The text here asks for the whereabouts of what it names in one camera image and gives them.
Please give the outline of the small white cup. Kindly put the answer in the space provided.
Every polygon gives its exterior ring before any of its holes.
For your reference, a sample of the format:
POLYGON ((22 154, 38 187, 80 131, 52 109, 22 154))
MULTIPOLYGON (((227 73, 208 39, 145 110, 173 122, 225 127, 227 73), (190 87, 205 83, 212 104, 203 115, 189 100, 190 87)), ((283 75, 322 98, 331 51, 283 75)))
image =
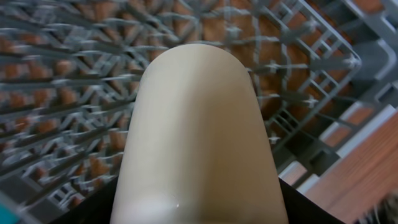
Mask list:
POLYGON ((247 70, 187 44, 146 68, 134 105, 112 223, 287 223, 247 70))

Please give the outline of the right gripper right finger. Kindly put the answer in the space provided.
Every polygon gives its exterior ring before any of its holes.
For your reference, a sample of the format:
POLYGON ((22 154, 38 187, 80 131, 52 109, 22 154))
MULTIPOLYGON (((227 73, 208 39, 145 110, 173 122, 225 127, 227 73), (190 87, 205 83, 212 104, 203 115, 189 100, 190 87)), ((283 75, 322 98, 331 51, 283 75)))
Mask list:
POLYGON ((290 224, 344 224, 282 179, 279 184, 290 224))

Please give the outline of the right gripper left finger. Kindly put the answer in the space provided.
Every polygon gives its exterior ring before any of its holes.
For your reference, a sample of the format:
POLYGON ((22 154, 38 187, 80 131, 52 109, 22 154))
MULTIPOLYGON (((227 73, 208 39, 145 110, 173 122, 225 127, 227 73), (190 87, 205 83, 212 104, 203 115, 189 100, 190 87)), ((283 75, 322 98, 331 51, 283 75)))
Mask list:
POLYGON ((77 207, 50 224, 109 224, 117 183, 118 179, 113 179, 77 207))

